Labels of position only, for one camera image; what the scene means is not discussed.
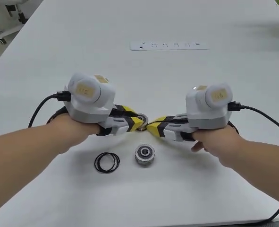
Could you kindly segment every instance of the person's right hand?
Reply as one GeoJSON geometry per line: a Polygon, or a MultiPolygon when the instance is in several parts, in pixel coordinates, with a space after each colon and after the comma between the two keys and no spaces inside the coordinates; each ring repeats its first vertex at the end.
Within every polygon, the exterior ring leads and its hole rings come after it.
{"type": "Polygon", "coordinates": [[[231,159],[237,158],[238,152],[246,142],[230,126],[218,130],[198,130],[193,133],[193,138],[198,141],[192,147],[193,152],[204,148],[205,151],[218,157],[226,167],[229,166],[231,159]]]}

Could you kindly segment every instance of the black rubber ring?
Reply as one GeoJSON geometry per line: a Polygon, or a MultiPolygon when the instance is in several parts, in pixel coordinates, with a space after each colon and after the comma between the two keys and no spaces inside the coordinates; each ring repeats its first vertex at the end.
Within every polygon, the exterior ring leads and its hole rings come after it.
{"type": "Polygon", "coordinates": [[[118,168],[119,164],[120,164],[120,159],[119,159],[118,155],[116,155],[114,153],[110,153],[110,152],[104,152],[104,153],[99,154],[94,161],[95,169],[98,172],[104,173],[104,174],[109,174],[109,173],[114,172],[118,168]],[[106,155],[110,155],[113,158],[113,166],[110,169],[103,169],[101,167],[101,159],[106,155]]]}

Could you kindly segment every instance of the finger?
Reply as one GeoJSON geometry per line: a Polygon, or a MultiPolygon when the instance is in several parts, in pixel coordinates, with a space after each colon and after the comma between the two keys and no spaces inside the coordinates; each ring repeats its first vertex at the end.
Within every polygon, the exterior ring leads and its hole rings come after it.
{"type": "Polygon", "coordinates": [[[207,130],[197,130],[192,133],[193,139],[197,141],[204,141],[207,130]]]}
{"type": "Polygon", "coordinates": [[[197,152],[199,150],[201,150],[202,148],[204,148],[203,143],[202,142],[197,142],[193,147],[192,147],[192,152],[197,152]]]}

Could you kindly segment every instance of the label sticker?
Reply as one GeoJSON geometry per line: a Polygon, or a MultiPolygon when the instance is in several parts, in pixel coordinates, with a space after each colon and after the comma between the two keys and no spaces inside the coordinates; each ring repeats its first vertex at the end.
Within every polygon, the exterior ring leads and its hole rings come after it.
{"type": "Polygon", "coordinates": [[[228,93],[225,88],[213,91],[211,93],[211,98],[212,98],[213,102],[222,101],[222,100],[226,99],[227,97],[228,97],[228,93]]]}
{"type": "Polygon", "coordinates": [[[92,98],[95,93],[95,89],[93,87],[88,87],[86,84],[79,83],[76,87],[76,93],[87,98],[92,98]]]}
{"type": "Polygon", "coordinates": [[[108,81],[105,77],[101,76],[101,75],[95,75],[95,78],[97,78],[97,80],[102,83],[102,84],[107,84],[108,81]]]}
{"type": "Polygon", "coordinates": [[[196,91],[203,91],[207,88],[206,85],[200,85],[199,87],[196,88],[196,91]]]}

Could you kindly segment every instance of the cable connector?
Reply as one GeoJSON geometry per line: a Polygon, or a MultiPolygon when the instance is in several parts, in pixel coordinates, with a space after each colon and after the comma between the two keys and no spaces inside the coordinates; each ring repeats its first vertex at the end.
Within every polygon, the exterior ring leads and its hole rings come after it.
{"type": "Polygon", "coordinates": [[[71,101],[71,93],[68,91],[58,91],[55,94],[55,98],[58,101],[63,101],[63,102],[70,102],[71,101]]]}
{"type": "Polygon", "coordinates": [[[235,101],[228,103],[228,111],[240,111],[243,109],[244,106],[242,106],[241,103],[235,101]]]}

